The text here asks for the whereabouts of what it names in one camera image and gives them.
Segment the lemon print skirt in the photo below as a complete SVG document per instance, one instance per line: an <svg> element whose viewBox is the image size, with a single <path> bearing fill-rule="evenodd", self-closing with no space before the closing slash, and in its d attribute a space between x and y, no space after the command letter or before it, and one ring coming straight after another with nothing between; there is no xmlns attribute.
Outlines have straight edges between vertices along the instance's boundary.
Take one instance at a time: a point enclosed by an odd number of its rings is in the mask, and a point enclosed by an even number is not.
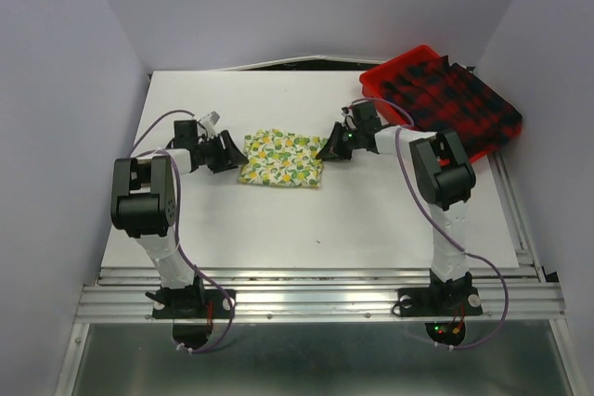
<svg viewBox="0 0 594 396"><path fill-rule="evenodd" d="M290 188L319 188L323 162L316 158L327 138L279 129L246 134L239 183Z"/></svg>

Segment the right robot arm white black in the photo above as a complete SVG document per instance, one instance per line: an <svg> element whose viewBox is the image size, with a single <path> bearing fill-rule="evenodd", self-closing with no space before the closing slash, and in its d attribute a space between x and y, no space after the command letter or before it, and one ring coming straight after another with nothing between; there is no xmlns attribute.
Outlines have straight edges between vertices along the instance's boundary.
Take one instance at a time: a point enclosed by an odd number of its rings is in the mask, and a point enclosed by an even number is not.
<svg viewBox="0 0 594 396"><path fill-rule="evenodd" d="M413 200L433 228L433 259L427 287L399 288L393 313L401 317L448 317L468 311L480 315L465 239L465 219L476 174L458 135L452 130L422 132L412 123L384 124L375 104L361 99L342 108L322 161L347 161L358 149L397 157Z"/></svg>

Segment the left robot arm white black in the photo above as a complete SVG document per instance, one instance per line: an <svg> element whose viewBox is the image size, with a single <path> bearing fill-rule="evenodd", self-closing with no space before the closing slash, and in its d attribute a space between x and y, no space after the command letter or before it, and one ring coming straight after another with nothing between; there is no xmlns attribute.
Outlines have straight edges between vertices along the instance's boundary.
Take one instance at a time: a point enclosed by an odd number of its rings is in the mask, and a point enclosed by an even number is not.
<svg viewBox="0 0 594 396"><path fill-rule="evenodd" d="M227 130L217 131L219 115L174 122L166 149L114 161L110 218L150 258L160 287L149 292L156 319L228 318L231 300L204 287L205 277L181 248L181 176L204 166L212 173L248 163Z"/></svg>

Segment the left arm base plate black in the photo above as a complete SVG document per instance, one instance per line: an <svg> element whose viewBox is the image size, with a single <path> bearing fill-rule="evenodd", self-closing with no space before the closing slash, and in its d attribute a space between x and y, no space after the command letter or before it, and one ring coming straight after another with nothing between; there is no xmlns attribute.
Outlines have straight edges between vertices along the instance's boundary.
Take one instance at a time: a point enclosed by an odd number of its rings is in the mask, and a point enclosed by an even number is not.
<svg viewBox="0 0 594 396"><path fill-rule="evenodd" d="M236 292L230 289L228 297L216 289L206 289L202 298L175 297L167 305L155 300L151 316L157 320L230 320L234 317L231 305L235 303Z"/></svg>

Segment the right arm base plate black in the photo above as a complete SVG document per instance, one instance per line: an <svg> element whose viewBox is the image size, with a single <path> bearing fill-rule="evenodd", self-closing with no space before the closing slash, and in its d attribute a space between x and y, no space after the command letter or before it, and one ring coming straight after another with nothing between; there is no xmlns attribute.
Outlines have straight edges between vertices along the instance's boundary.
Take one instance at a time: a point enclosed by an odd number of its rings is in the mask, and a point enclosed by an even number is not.
<svg viewBox="0 0 594 396"><path fill-rule="evenodd" d="M477 289L442 292L432 287L407 287L397 290L392 313L400 317L479 316L484 313L481 302L471 304L469 297L477 296Z"/></svg>

